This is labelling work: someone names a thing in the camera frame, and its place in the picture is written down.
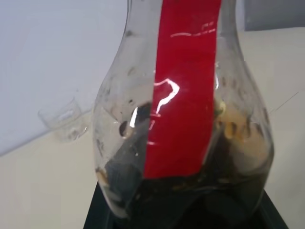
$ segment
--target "red stripe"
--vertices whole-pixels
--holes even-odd
[[[197,173],[213,124],[221,0],[163,0],[145,178]]]

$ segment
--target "clear plastic cup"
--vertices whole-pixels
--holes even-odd
[[[59,99],[39,110],[38,116],[62,142],[80,138],[88,128],[75,98]]]

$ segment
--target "black base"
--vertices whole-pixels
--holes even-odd
[[[98,184],[96,185],[93,194],[84,229],[120,229],[114,223],[114,216],[112,215]],[[261,204],[253,217],[236,229],[288,229],[288,227],[268,195],[264,193]]]

